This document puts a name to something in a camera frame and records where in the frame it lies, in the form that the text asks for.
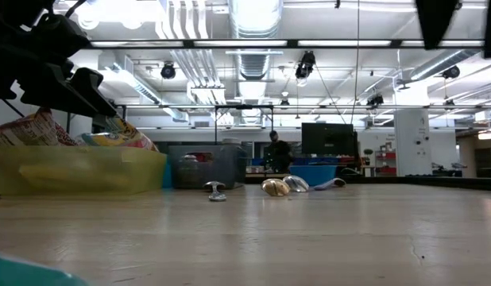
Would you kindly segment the red storage shelf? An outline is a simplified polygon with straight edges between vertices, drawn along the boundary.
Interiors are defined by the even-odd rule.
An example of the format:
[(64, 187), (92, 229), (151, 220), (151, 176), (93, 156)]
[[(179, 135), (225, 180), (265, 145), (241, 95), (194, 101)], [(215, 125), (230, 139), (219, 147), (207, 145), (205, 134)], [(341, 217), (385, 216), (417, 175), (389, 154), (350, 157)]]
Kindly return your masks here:
[(396, 150), (392, 142), (381, 145), (374, 153), (374, 159), (376, 176), (396, 176)]

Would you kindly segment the purple-handled silver spoon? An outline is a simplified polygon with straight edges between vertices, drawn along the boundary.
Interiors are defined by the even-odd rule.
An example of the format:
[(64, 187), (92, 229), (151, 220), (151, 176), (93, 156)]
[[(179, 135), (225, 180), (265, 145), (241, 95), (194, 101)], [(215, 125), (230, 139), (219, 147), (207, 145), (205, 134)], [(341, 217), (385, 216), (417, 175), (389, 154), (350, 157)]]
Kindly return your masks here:
[(313, 187), (315, 191), (325, 191), (332, 189), (334, 187), (345, 187), (346, 186), (346, 181), (340, 178), (334, 178), (332, 180), (329, 180), (323, 184), (319, 184)]

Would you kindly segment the yellow blue-edged ramen packet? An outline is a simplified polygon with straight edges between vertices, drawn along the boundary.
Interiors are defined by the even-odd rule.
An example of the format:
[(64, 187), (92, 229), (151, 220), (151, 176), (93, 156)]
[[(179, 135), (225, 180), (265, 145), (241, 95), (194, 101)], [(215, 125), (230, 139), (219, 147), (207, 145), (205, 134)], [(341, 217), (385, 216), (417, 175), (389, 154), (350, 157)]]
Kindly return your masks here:
[(119, 146), (125, 142), (124, 137), (118, 133), (82, 133), (80, 140), (90, 146)]

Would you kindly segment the orange-handled silver spoon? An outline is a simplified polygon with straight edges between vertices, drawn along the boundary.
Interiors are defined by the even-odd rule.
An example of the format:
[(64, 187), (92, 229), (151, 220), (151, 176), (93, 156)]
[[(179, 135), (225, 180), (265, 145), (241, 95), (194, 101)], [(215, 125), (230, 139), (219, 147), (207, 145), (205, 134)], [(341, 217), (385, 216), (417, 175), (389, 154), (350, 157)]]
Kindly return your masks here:
[(298, 176), (285, 176), (283, 181), (289, 186), (290, 192), (308, 192), (310, 188), (307, 182)]

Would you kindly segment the yellow plastic bin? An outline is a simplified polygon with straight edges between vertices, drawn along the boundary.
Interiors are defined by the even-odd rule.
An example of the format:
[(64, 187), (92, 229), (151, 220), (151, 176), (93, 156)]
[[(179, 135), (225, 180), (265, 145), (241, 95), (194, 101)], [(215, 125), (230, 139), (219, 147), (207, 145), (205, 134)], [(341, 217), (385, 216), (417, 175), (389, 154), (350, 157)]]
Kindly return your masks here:
[(167, 156), (132, 147), (0, 146), (1, 195), (130, 195), (162, 188)]

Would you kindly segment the black background rig frame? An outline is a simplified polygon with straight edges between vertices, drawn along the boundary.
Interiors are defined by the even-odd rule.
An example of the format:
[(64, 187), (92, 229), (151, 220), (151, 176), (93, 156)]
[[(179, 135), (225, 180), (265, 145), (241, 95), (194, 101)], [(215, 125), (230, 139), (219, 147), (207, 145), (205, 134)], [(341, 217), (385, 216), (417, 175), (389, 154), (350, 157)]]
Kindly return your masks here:
[(241, 123), (243, 110), (271, 120), (272, 105), (117, 105), (115, 109), (152, 141), (259, 141), (273, 129), (264, 123)]

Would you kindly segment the red and yellow ramen packet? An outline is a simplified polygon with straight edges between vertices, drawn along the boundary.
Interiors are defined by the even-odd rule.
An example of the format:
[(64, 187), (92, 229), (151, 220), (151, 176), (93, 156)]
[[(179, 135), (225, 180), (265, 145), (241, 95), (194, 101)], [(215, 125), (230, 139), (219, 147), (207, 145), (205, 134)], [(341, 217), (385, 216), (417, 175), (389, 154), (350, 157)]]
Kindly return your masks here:
[(158, 152), (156, 145), (125, 119), (119, 116), (106, 117), (105, 123), (106, 145), (135, 147)]

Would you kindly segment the red and white ramen packet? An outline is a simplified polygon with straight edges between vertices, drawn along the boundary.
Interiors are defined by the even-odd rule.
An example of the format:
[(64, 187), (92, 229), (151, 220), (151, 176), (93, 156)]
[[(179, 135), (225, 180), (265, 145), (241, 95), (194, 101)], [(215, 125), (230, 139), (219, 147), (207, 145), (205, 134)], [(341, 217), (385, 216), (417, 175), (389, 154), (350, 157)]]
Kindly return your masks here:
[(59, 125), (48, 108), (39, 108), (18, 120), (0, 126), (0, 146), (77, 146), (78, 142)]

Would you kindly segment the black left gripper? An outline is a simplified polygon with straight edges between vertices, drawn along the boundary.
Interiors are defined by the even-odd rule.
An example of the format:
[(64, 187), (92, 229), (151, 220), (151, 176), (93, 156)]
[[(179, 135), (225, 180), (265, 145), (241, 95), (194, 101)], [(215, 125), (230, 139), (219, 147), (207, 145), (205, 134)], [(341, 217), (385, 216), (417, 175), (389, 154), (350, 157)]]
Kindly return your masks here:
[(15, 99), (13, 83), (24, 91), (21, 102), (95, 117), (114, 117), (114, 106), (99, 91), (103, 75), (69, 60), (90, 44), (78, 25), (63, 15), (43, 15), (30, 31), (0, 17), (0, 99)]

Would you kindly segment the person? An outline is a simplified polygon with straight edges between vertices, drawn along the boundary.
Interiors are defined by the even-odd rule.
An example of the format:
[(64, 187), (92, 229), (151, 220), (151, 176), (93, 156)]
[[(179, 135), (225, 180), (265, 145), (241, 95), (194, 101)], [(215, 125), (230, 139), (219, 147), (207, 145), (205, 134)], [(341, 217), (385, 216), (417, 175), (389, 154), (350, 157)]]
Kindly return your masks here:
[(282, 141), (275, 130), (269, 133), (269, 138), (271, 142), (265, 155), (266, 165), (275, 173), (289, 173), (289, 167), (293, 162), (289, 143)]

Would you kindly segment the all-silver spoon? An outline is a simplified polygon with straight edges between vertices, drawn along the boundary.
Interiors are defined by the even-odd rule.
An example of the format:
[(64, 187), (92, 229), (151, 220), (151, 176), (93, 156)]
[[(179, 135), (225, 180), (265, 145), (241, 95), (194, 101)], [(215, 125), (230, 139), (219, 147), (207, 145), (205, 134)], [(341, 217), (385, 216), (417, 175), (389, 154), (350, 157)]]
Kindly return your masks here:
[(226, 195), (221, 193), (221, 191), (219, 190), (219, 188), (225, 187), (225, 184), (218, 182), (218, 181), (209, 181), (209, 182), (206, 182), (203, 186), (208, 188), (209, 190), (211, 190), (211, 193), (208, 196), (208, 199), (211, 202), (224, 202), (224, 201), (226, 201)]

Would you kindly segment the blue bowl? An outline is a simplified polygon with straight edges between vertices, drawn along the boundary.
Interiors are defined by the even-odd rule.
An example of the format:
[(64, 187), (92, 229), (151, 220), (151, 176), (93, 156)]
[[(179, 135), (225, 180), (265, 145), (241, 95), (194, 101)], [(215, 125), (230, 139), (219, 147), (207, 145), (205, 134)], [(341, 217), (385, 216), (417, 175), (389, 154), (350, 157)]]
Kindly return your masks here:
[(324, 184), (336, 177), (334, 165), (292, 165), (290, 173), (306, 181), (309, 186)]

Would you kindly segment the blue plastic bin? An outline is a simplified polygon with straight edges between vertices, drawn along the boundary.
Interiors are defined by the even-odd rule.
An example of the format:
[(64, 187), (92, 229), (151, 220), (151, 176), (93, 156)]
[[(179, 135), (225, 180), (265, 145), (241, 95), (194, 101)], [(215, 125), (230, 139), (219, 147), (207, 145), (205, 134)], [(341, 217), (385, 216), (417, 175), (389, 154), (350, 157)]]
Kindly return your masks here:
[(166, 163), (164, 166), (162, 188), (169, 189), (172, 187), (172, 170), (170, 165), (169, 156), (166, 156)]

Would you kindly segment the green-handled gold spoon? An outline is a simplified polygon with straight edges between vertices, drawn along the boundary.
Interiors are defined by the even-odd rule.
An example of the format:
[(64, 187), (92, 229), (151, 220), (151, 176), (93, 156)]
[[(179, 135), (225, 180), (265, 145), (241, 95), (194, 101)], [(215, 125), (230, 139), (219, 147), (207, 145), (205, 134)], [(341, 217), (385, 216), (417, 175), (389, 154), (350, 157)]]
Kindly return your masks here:
[(261, 183), (261, 189), (270, 196), (282, 197), (290, 192), (290, 187), (280, 179), (267, 179)]

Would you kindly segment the black aluminium table frame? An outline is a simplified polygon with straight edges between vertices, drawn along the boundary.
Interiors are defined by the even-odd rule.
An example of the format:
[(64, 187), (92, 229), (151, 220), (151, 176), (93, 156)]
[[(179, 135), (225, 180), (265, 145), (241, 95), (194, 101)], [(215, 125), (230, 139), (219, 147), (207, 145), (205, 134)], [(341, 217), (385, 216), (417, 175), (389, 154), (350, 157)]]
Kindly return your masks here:
[[(247, 174), (246, 184), (260, 184), (266, 179), (283, 179), (283, 174)], [(320, 185), (332, 179), (309, 178), (304, 179), (310, 186)], [(462, 178), (442, 176), (386, 176), (386, 177), (364, 177), (343, 176), (346, 184), (412, 184), (432, 187), (451, 187), (470, 190), (491, 191), (491, 178)]]

